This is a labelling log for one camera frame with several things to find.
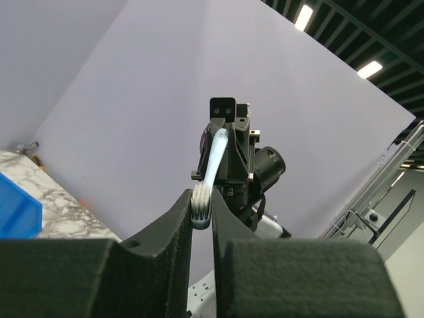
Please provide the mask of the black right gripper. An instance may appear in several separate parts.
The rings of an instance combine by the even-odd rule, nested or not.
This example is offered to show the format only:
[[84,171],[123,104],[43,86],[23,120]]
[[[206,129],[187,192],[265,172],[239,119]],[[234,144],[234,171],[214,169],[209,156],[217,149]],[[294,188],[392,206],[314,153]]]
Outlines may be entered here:
[[191,178],[197,184],[204,180],[213,137],[219,129],[226,129],[229,140],[213,190],[221,193],[229,211],[251,231],[276,226],[275,220],[264,215],[265,193],[285,172],[284,159],[272,147],[256,147],[260,131],[250,127],[249,104],[237,103],[234,97],[212,97],[209,118],[199,147],[199,164]]

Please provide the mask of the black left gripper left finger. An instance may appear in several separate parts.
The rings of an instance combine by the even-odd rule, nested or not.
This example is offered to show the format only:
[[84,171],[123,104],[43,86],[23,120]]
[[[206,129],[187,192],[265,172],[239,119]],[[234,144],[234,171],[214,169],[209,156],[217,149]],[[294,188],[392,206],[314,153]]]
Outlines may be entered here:
[[185,317],[191,191],[132,237],[1,241],[2,317]]

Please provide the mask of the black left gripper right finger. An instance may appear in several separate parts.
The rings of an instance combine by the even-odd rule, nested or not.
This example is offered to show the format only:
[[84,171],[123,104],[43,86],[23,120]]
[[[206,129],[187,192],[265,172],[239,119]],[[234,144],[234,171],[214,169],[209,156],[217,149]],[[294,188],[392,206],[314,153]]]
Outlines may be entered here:
[[248,317],[403,317],[379,253],[343,239],[278,239],[260,250],[258,295]]

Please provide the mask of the white toothbrush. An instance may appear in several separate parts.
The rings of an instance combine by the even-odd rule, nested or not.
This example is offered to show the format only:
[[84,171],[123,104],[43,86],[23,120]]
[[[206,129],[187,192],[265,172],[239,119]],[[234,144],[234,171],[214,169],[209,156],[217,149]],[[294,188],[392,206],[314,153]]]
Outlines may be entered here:
[[212,140],[211,151],[207,161],[205,178],[197,184],[191,195],[191,225],[195,230],[204,230],[210,225],[210,199],[219,166],[223,159],[229,133],[226,129],[219,129]]

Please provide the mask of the blue plastic divided bin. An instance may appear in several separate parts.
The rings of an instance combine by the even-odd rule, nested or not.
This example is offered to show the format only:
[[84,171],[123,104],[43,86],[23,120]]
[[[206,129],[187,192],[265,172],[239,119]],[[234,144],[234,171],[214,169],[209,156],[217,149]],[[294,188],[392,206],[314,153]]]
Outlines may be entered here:
[[1,239],[31,239],[41,231],[41,202],[1,174]]

